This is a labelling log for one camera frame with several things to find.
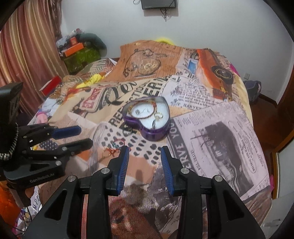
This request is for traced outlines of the orange box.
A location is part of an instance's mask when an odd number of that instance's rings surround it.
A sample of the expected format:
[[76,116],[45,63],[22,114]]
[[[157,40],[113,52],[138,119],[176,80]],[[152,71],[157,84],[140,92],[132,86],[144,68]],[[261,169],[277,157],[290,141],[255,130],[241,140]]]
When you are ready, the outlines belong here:
[[66,49],[66,50],[62,53],[62,55],[63,55],[64,57],[68,57],[68,56],[70,56],[70,55],[72,55],[72,54],[78,52],[79,50],[82,50],[83,48],[84,48],[83,43],[78,43],[78,44],[76,44],[76,45],[74,45],[74,46],[72,46],[72,47]]

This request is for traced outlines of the striped brown curtain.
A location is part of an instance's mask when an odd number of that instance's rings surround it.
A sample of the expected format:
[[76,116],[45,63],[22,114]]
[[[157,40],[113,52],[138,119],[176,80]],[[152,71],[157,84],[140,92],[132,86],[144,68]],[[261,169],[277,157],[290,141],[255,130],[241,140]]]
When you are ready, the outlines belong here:
[[40,89],[68,75],[56,41],[61,37],[61,1],[24,1],[1,30],[1,86],[23,82],[20,109],[34,115]]

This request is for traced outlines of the newspaper print bed blanket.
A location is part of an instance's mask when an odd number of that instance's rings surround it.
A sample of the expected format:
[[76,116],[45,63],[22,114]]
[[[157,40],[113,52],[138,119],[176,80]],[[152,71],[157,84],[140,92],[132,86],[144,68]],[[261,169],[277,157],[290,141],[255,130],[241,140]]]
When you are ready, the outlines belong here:
[[49,121],[79,123],[93,147],[67,165],[88,176],[127,145],[124,190],[109,199],[113,238],[175,238],[180,198],[165,187],[160,148],[200,176],[221,175],[261,224],[271,207],[270,178],[253,128],[248,94],[217,51],[155,41],[121,47],[118,63],[100,60],[64,77]]

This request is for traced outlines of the wall-mounted black television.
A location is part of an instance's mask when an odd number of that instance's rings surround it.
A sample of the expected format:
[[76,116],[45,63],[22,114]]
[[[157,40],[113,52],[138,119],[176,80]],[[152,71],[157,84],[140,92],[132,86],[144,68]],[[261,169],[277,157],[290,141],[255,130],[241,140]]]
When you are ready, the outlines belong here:
[[143,10],[156,8],[177,8],[177,0],[141,0]]

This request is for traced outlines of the red flat box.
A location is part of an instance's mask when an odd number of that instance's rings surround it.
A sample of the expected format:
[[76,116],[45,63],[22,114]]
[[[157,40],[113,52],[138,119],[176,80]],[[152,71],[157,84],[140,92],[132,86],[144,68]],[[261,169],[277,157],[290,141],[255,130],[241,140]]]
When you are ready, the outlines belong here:
[[49,96],[54,92],[56,87],[61,83],[62,79],[60,76],[55,76],[49,80],[39,91],[43,93],[44,96]]

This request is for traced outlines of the green patterned box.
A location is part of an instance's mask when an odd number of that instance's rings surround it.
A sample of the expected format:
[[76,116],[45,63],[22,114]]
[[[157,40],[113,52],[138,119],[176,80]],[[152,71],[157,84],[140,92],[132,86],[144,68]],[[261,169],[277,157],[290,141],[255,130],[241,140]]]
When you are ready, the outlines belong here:
[[63,58],[69,74],[74,74],[84,69],[88,64],[100,60],[100,52],[93,47],[85,47],[74,54]]

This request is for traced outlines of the yellow cloth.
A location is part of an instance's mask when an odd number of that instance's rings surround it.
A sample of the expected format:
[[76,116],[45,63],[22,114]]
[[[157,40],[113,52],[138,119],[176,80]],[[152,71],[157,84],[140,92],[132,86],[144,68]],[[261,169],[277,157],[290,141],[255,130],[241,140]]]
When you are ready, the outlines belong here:
[[105,76],[106,76],[105,72],[94,74],[93,76],[90,77],[90,79],[87,79],[83,83],[78,84],[75,88],[80,89],[80,88],[89,87],[89,86],[96,84],[99,81],[103,80],[105,78]]

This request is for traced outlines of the purple heart-shaped jewelry tin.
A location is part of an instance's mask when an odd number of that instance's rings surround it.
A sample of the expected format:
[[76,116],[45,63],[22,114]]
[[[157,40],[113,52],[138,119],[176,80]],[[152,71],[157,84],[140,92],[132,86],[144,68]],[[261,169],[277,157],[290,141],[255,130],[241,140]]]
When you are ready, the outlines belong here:
[[169,133],[170,110],[164,97],[143,97],[127,103],[122,110],[124,123],[149,141],[160,141]]

